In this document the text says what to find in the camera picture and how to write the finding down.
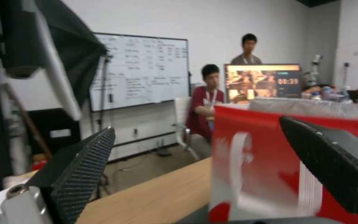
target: lanyard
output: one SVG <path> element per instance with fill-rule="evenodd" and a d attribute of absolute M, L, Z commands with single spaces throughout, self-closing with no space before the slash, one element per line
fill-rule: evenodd
<path fill-rule="evenodd" d="M 248 65 L 248 62 L 247 62 L 247 60 L 246 60 L 246 58 L 244 58 L 244 56 L 243 56 L 243 59 L 244 59 L 244 63 L 246 64 L 246 65 Z M 253 64 L 253 55 L 251 55 L 251 65 Z"/>
<path fill-rule="evenodd" d="M 213 90 L 212 100 L 210 99 L 210 96 L 209 96 L 209 92 L 208 92 L 208 91 L 205 91 L 205 94 L 206 94 L 206 100 L 207 100 L 208 102 L 210 102 L 210 109 L 213 109 L 213 105 L 215 104 L 216 95 L 218 94 L 218 91 L 217 91 L 216 89 Z"/>

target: digital timer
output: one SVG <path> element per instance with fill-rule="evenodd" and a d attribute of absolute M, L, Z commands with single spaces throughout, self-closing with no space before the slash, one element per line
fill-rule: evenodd
<path fill-rule="evenodd" d="M 299 83 L 299 79 L 297 78 L 279 78 L 277 80 L 279 85 L 296 85 Z"/>

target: whiteboard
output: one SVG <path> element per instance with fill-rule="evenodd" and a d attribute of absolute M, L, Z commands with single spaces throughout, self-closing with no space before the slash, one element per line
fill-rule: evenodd
<path fill-rule="evenodd" d="M 101 108 L 101 57 L 90 88 L 93 112 L 160 103 L 189 96 L 187 40 L 119 34 L 95 34 L 112 55 Z"/>

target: young man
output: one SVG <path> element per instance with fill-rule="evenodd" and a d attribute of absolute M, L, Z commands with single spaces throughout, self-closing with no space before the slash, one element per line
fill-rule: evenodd
<path fill-rule="evenodd" d="M 223 92 L 219 86 L 219 68 L 216 65 L 205 65 L 201 71 L 205 86 L 196 88 L 191 99 L 186 126 L 191 130 L 191 146 L 194 150 L 210 155 L 211 130 L 206 118 L 213 117 L 214 105 L 223 103 Z"/>
<path fill-rule="evenodd" d="M 243 53 L 235 57 L 230 64 L 232 65 L 261 65 L 262 61 L 252 55 L 258 39 L 254 34 L 245 34 L 242 40 Z"/>

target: whiteboard frame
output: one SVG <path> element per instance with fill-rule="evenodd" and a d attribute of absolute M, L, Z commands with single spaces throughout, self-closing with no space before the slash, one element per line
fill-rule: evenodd
<path fill-rule="evenodd" d="M 128 34 L 111 34 L 111 33 L 99 33 L 99 32 L 93 32 L 93 34 L 103 34 L 103 35 L 115 35 L 115 36 L 123 36 L 123 37 L 143 37 L 143 38 L 157 38 L 157 39 L 164 39 L 164 40 L 182 40 L 186 41 L 186 48 L 187 48 L 187 82 L 189 84 L 189 93 L 188 96 L 191 95 L 191 82 L 190 82 L 190 66 L 189 66 L 189 41 L 187 39 L 180 39 L 180 38 L 169 38 L 169 37 L 151 37 L 151 36 L 141 36 L 141 35 L 128 35 Z M 110 110 L 117 110 L 117 109 L 124 109 L 124 108 L 131 108 L 131 107 L 137 107 L 137 106 L 145 106 L 145 105 L 160 105 L 161 103 L 165 102 L 172 102 L 172 100 L 165 100 L 158 103 L 145 103 L 145 104 L 139 104 L 139 105 L 132 105 L 132 106 L 123 106 L 118 108 L 111 108 L 106 110 L 93 110 L 92 108 L 92 99 L 91 99 L 91 87 L 89 87 L 88 90 L 88 98 L 89 98 L 89 107 L 91 109 L 91 112 L 100 112 L 100 111 L 110 111 Z"/>

